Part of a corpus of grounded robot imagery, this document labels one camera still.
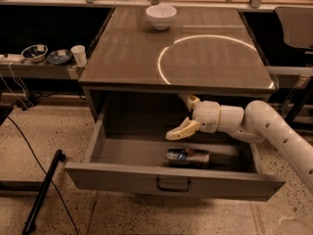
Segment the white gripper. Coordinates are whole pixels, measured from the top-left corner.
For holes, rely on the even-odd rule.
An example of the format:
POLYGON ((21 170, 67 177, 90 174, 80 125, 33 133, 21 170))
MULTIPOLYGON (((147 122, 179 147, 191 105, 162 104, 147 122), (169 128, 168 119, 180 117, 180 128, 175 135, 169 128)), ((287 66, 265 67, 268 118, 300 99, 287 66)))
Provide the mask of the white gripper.
POLYGON ((214 133, 217 131, 220 119, 220 105, 212 101, 201 102, 200 98, 192 94, 179 94, 189 112, 193 111, 193 120, 186 117, 176 128, 167 131, 165 139, 169 141, 181 140, 201 132, 214 133))

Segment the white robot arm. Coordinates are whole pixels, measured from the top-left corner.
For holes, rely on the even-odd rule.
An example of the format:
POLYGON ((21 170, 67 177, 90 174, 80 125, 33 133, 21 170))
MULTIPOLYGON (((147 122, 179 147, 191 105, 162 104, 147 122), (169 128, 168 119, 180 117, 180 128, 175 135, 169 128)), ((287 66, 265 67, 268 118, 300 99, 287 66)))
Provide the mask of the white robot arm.
POLYGON ((186 117, 165 134, 169 141, 181 140, 197 131, 223 132, 247 143, 264 139, 288 162, 306 188, 313 192, 313 147, 297 134, 267 103, 251 101, 246 108, 201 101, 195 95, 179 94, 192 117, 186 117))

